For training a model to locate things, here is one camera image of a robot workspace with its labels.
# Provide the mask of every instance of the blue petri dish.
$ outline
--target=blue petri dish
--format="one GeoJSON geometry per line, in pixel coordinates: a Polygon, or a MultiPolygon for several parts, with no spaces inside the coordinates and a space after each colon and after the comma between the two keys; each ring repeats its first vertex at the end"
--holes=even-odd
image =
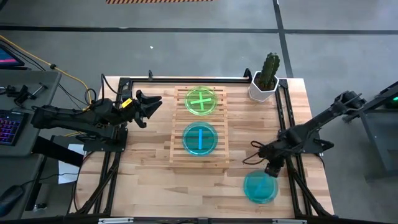
{"type": "Polygon", "coordinates": [[[269,203],[278,194],[278,181],[263,170],[255,170],[244,178],[243,190],[254,203],[269,203]]]}
{"type": "Polygon", "coordinates": [[[213,152],[218,143],[217,132],[206,122],[188,125],[182,134],[184,149],[194,156],[205,156],[213,152]]]}

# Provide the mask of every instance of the yellow tag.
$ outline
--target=yellow tag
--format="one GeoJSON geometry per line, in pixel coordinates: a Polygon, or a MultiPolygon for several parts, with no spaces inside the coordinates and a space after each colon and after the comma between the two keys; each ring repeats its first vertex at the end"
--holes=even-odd
{"type": "Polygon", "coordinates": [[[129,105],[132,102],[130,98],[128,98],[125,102],[122,103],[122,108],[125,108],[127,105],[129,105]]]}

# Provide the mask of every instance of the white pot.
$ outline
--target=white pot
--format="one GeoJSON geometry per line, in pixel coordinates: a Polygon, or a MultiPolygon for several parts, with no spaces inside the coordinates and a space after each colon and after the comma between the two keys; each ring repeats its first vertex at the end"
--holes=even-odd
{"type": "Polygon", "coordinates": [[[249,86],[249,96],[250,99],[262,103],[267,100],[268,97],[270,97],[272,94],[275,93],[276,89],[278,89],[279,85],[279,79],[275,77],[275,88],[273,90],[268,90],[268,91],[261,91],[256,84],[254,84],[254,79],[257,74],[261,73],[261,71],[256,71],[256,74],[253,76],[253,80],[250,83],[249,86]]]}

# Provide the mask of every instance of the monitor screen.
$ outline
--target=monitor screen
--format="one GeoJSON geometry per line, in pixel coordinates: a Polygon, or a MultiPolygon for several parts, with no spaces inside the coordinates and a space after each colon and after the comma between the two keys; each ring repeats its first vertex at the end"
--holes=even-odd
{"type": "Polygon", "coordinates": [[[21,62],[13,55],[0,48],[0,66],[19,66],[21,62]]]}

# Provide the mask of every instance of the potted cactus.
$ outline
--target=potted cactus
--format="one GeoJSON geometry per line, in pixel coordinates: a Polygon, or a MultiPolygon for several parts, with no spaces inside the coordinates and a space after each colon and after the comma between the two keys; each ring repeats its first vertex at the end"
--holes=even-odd
{"type": "Polygon", "coordinates": [[[269,53],[261,71],[257,71],[249,86],[250,99],[262,103],[276,91],[279,79],[275,76],[280,59],[276,53],[269,53]]]}

